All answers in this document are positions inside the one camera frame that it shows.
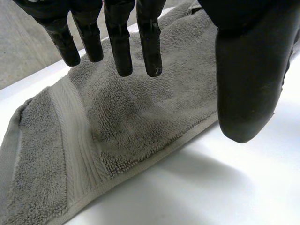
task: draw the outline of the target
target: gray floor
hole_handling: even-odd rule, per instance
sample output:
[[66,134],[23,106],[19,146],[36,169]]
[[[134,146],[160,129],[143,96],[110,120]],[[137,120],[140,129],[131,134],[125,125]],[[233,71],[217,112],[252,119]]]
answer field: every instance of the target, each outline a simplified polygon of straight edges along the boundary
[[[167,0],[165,8],[182,0]],[[135,9],[128,26],[136,22]],[[83,49],[78,31],[69,15],[68,24],[77,49]],[[107,37],[103,11],[98,19],[101,38]],[[59,61],[46,31],[12,0],[0,0],[0,90]]]

